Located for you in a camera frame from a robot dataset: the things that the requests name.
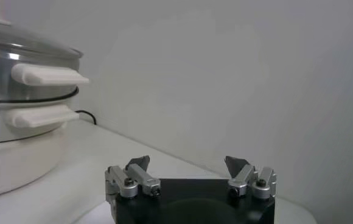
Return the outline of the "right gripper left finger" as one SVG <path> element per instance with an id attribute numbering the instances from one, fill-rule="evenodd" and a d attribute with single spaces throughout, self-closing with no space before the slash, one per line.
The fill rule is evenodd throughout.
<path id="1" fill-rule="evenodd" d="M 150 157 L 148 155 L 133 158 L 122 169 L 110 166 L 105 171 L 106 195 L 120 195 L 123 198 L 134 198 L 142 193 L 150 197 L 161 195 L 161 181 L 147 173 Z"/>

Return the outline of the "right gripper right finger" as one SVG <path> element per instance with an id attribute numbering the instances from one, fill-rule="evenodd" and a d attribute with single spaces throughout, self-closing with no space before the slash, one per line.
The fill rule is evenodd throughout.
<path id="1" fill-rule="evenodd" d="M 276 196 L 277 175 L 271 167 L 264 167 L 261 172 L 247 160 L 226 156 L 225 164 L 231 178 L 228 180 L 228 192 L 233 198 L 252 196 L 259 200 L 268 200 Z"/>

